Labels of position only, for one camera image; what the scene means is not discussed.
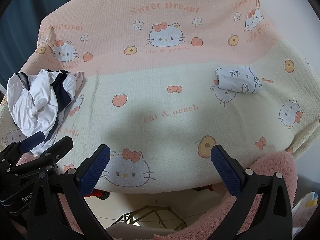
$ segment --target folded pillowcase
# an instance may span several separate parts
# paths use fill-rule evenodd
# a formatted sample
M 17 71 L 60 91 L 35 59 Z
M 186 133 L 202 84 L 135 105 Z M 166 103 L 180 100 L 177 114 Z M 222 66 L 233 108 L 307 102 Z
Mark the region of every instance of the folded pillowcase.
M 219 81 L 218 88 L 224 90 L 239 93 L 257 93 L 262 87 L 257 74 L 247 66 L 218 68 L 216 69 L 216 76 Z

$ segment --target curtain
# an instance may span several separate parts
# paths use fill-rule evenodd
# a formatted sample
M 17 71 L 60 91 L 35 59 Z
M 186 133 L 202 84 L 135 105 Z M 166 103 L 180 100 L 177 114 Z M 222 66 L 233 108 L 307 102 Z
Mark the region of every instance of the curtain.
M 20 70 L 36 50 L 41 21 L 70 0 L 12 0 L 0 18 L 0 83 Z

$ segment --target white and navy clothing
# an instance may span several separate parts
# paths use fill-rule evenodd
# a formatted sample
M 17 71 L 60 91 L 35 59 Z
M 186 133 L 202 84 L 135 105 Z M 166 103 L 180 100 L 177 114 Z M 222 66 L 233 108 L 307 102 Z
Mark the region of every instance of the white and navy clothing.
M 76 93 L 76 77 L 65 70 L 38 75 L 14 74 L 8 81 L 9 112 L 22 133 L 29 137 L 38 131 L 45 140 L 31 152 L 38 156 L 54 143 L 64 110 Z
M 216 76 L 219 81 L 218 88 L 224 90 L 239 93 L 257 93 L 262 87 L 257 74 L 247 66 L 218 68 Z

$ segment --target pink plush fabric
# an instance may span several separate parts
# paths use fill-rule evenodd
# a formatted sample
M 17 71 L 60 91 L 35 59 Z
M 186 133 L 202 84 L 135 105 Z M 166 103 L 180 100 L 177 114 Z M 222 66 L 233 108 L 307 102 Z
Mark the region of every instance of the pink plush fabric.
M 32 160 L 31 155 L 23 155 L 23 160 Z M 287 185 L 288 194 L 290 198 L 291 206 L 293 205 L 295 192 L 297 189 L 297 180 L 298 175 L 296 171 L 296 166 L 294 158 L 288 152 L 278 152 L 269 154 L 253 163 L 250 168 L 254 170 L 257 174 L 272 176 L 275 172 L 282 173 L 284 181 Z M 225 186 L 223 183 L 217 183 L 212 186 L 214 190 L 217 190 L 219 193 L 225 192 Z M 259 206 L 261 195 L 258 195 L 253 205 L 250 209 L 250 212 L 244 221 L 239 233 L 247 230 L 254 218 L 255 212 Z M 76 223 L 71 210 L 68 206 L 67 200 L 64 195 L 60 194 L 60 200 L 63 205 L 64 211 L 68 220 L 70 222 L 73 230 L 81 232 L 78 224 Z M 184 230 L 181 230 L 167 237 L 156 236 L 153 240 L 207 240 L 207 238 L 212 234 L 212 232 L 218 227 L 222 222 L 225 216 L 228 214 L 229 210 L 233 206 L 236 198 L 231 196 L 228 192 L 224 195 L 222 203 L 210 209 L 206 214 L 200 217 L 195 223 L 187 227 Z

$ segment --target screw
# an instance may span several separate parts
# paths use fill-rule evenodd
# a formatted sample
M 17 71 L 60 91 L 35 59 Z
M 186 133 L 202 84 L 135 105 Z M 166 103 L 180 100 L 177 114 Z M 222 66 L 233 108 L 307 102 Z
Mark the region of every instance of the screw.
M 280 172 L 276 172 L 276 177 L 277 177 L 278 179 L 282 179 L 282 174 L 281 174 Z
M 76 173 L 76 169 L 75 168 L 70 168 L 68 170 L 68 174 L 72 175 L 72 174 L 75 174 Z
M 39 178 L 42 179 L 42 178 L 44 178 L 44 177 L 45 177 L 45 172 L 40 172 L 40 173 L 39 173 Z
M 246 170 L 245 170 L 245 173 L 248 174 L 248 175 L 253 175 L 253 170 L 251 170 L 251 169 L 246 169 Z

